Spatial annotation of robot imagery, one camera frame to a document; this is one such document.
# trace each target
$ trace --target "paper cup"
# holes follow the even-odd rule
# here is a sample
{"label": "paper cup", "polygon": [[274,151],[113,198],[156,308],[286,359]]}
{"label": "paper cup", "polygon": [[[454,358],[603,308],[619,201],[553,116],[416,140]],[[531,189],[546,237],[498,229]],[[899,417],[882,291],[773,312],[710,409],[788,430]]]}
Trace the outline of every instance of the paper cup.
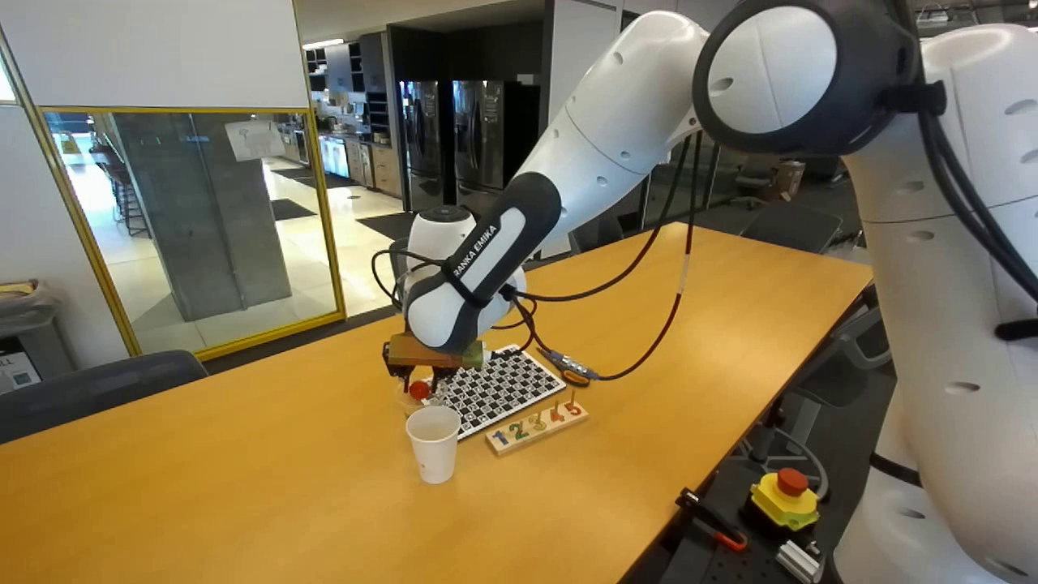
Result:
{"label": "paper cup", "polygon": [[454,478],[458,425],[461,414],[447,407],[428,407],[408,414],[405,430],[426,484],[447,484]]}

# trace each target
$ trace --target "wooden table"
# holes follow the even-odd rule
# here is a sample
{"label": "wooden table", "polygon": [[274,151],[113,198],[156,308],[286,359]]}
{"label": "wooden table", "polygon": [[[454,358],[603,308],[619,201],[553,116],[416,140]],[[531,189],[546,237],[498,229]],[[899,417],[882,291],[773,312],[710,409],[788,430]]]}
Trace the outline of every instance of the wooden table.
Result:
{"label": "wooden table", "polygon": [[[683,227],[644,266],[538,329],[617,369],[657,330]],[[627,266],[617,243],[531,271],[566,291]],[[870,269],[697,229],[683,308],[589,417],[495,458],[461,443],[420,487],[380,364],[400,319],[0,447],[0,581],[617,581],[812,358]]]}

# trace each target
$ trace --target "floor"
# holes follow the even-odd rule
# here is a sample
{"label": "floor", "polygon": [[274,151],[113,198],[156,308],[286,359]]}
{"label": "floor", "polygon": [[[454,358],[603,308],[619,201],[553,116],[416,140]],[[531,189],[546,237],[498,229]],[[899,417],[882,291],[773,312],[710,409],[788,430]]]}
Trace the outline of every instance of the floor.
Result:
{"label": "floor", "polygon": [[[156,243],[142,235],[129,237],[119,225],[107,176],[94,161],[72,164],[72,186],[146,352],[172,348],[206,351],[333,312],[316,196],[274,168],[286,168],[286,161],[267,161],[263,172],[270,198],[287,198],[312,212],[307,217],[274,221],[292,294],[283,303],[248,306],[244,312],[183,320],[175,308]],[[400,213],[402,201],[361,186],[339,186],[327,189],[327,206],[346,316],[353,319],[386,308],[390,303],[371,276],[371,257],[386,251],[390,237],[363,227],[361,217]]]}

